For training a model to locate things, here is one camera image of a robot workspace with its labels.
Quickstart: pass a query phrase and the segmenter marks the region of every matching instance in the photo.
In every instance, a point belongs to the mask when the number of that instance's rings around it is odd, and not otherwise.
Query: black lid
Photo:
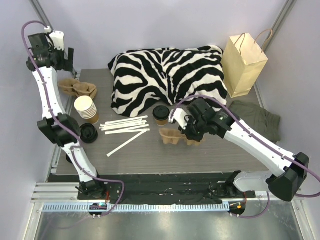
[[[166,106],[160,105],[160,106],[156,106],[153,109],[152,114],[155,119],[157,119],[159,121],[163,121],[163,120],[167,120],[169,118],[170,110]]]
[[[90,123],[85,123],[80,127],[81,140],[86,144],[92,144],[98,138],[98,131]]]

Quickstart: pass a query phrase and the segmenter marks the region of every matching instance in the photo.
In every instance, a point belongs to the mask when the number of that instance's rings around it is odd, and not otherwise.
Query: gray tabletop
[[[205,142],[199,146],[187,146],[184,141],[178,145],[164,144],[159,134],[159,126],[155,123],[152,111],[159,102],[141,114],[148,115],[146,119],[150,131],[144,133],[121,150],[107,157],[107,154],[135,136],[134,133],[119,133],[105,135],[99,130],[100,124],[107,121],[121,120],[126,117],[117,115],[111,106],[111,93],[114,78],[108,69],[82,70],[81,82],[92,83],[97,86],[98,93],[94,103],[99,113],[99,122],[95,124],[99,137],[92,144],[85,144],[84,149],[89,160],[96,167],[100,175],[113,174],[154,174],[154,173],[213,173],[241,171],[265,171],[267,168],[240,147],[220,139],[218,136],[205,135]],[[249,95],[237,97],[237,100],[258,103],[255,90]],[[71,116],[80,125],[86,121],[75,109]],[[163,128],[178,129],[178,125],[167,124]],[[66,155],[61,153],[57,168],[57,175],[76,175],[72,164],[66,161]]]

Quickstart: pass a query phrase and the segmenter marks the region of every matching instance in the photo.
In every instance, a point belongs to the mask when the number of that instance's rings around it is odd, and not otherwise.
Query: gray fabric
[[[269,141],[276,143],[281,140],[279,135],[280,116],[253,103],[239,100],[234,101],[229,109]]]

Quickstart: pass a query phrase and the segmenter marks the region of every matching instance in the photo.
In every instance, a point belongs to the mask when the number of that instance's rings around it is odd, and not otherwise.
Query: zebra print pillow
[[[223,50],[213,45],[118,54],[108,64],[114,76],[111,108],[119,115],[136,117],[157,101],[172,106],[195,94],[216,98],[226,105],[222,54]],[[215,103],[208,103],[219,110]]]

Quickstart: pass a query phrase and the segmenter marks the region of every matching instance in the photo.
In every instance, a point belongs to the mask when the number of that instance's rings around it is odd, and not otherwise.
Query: brown paper bag
[[[266,31],[271,33],[261,49],[257,44],[257,39]],[[250,92],[268,61],[263,49],[272,34],[272,30],[267,29],[260,33],[256,39],[253,39],[249,33],[229,38],[221,64],[224,84],[231,98],[247,95]]]

